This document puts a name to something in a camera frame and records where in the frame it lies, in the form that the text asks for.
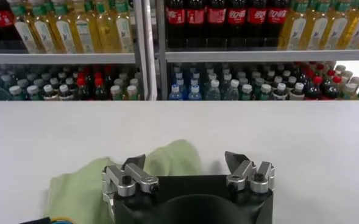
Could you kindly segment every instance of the yellow drink bottle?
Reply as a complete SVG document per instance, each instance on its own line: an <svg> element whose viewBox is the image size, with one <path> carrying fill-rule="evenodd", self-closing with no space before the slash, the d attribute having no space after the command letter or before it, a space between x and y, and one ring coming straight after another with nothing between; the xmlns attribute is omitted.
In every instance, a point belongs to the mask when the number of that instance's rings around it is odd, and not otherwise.
<svg viewBox="0 0 359 224"><path fill-rule="evenodd" d="M110 13L108 2L105 0L97 0L96 10L98 12L96 23L98 25L103 53L119 52L115 18L113 18Z"/></svg>
<svg viewBox="0 0 359 224"><path fill-rule="evenodd" d="M356 17L352 21L347 22L347 28L339 39L338 49L357 49L359 48L359 5L355 13Z"/></svg>
<svg viewBox="0 0 359 224"><path fill-rule="evenodd" d="M96 18L93 14L91 1L74 0L74 16L77 33L84 53L100 53L101 42L99 41Z"/></svg>
<svg viewBox="0 0 359 224"><path fill-rule="evenodd" d="M34 30L40 37L40 41L47 54L61 52L55 21L48 15L44 6L44 0L30 0L34 16Z"/></svg>
<svg viewBox="0 0 359 224"><path fill-rule="evenodd" d="M327 25L327 12L330 3L327 1L318 1L315 6L315 12L307 18L307 25L300 40L301 50L318 50L320 39Z"/></svg>
<svg viewBox="0 0 359 224"><path fill-rule="evenodd" d="M118 38L121 44L122 53L132 53L133 49L133 36L130 29L130 18L128 11L128 3L125 0L116 1L116 26L118 31Z"/></svg>
<svg viewBox="0 0 359 224"><path fill-rule="evenodd" d="M65 0L53 1L55 8L56 27L62 40L64 53L82 53L79 34L77 33L74 15L69 13Z"/></svg>
<svg viewBox="0 0 359 224"><path fill-rule="evenodd" d="M329 12L328 23L320 41L320 49L336 49L336 44L346 28L349 7L348 0L341 0L335 4L335 9Z"/></svg>
<svg viewBox="0 0 359 224"><path fill-rule="evenodd" d="M14 26L27 51L31 54L43 53L44 49L38 39L38 34L34 32L33 17L27 14L24 2L22 0L8 0L10 8L14 13Z"/></svg>
<svg viewBox="0 0 359 224"><path fill-rule="evenodd" d="M288 51L299 49L301 35L307 23L307 14L305 13L307 5L308 2L305 0L293 2L293 9L286 16L279 36L278 49Z"/></svg>

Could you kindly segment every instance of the table surface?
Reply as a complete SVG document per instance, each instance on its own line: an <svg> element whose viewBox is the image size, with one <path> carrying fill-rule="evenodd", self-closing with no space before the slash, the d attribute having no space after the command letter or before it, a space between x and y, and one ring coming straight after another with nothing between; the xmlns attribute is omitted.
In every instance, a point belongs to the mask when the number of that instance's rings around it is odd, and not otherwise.
<svg viewBox="0 0 359 224"><path fill-rule="evenodd" d="M39 218L52 177L177 139L276 167L276 223L359 223L359 102L0 102L0 223Z"/></svg>

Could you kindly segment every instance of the red label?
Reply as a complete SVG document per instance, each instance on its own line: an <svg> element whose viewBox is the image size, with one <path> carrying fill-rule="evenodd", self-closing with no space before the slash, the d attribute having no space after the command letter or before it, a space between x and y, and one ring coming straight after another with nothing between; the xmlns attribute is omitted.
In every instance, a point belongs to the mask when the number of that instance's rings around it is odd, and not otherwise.
<svg viewBox="0 0 359 224"><path fill-rule="evenodd" d="M205 20L205 9L188 9L186 16L187 23L189 24L203 24Z"/></svg>
<svg viewBox="0 0 359 224"><path fill-rule="evenodd" d="M226 9L208 9L208 22L222 24L226 18Z"/></svg>
<svg viewBox="0 0 359 224"><path fill-rule="evenodd" d="M262 24L266 18L266 9L249 8L248 22L252 24Z"/></svg>
<svg viewBox="0 0 359 224"><path fill-rule="evenodd" d="M184 24L185 10L184 9L169 9L166 8L167 20L170 24Z"/></svg>
<svg viewBox="0 0 359 224"><path fill-rule="evenodd" d="M246 9L228 9L229 24L244 24Z"/></svg>
<svg viewBox="0 0 359 224"><path fill-rule="evenodd" d="M267 21L268 23L282 24L286 19L286 9L269 9Z"/></svg>
<svg viewBox="0 0 359 224"><path fill-rule="evenodd" d="M14 23L14 15L10 11L0 11L0 27L11 26Z"/></svg>

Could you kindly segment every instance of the green cloth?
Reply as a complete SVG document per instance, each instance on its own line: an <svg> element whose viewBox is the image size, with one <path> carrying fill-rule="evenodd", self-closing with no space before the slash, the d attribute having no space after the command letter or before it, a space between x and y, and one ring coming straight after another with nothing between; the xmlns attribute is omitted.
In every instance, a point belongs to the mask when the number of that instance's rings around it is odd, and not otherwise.
<svg viewBox="0 0 359 224"><path fill-rule="evenodd" d="M102 199L102 170L113 164L109 158L96 159L74 173L53 178L45 216L68 217L76 224L112 224ZM199 175L201 163L197 151L178 140L149 154L144 170L154 176Z"/></svg>

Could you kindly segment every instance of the metal shelf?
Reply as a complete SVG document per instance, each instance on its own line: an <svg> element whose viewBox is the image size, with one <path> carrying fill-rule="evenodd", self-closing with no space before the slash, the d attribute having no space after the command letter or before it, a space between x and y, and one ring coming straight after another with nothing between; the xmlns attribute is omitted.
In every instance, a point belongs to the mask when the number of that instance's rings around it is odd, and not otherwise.
<svg viewBox="0 0 359 224"><path fill-rule="evenodd" d="M354 61L359 50L166 52L167 62Z"/></svg>
<svg viewBox="0 0 359 224"><path fill-rule="evenodd" d="M135 54L0 54L0 64L133 64Z"/></svg>

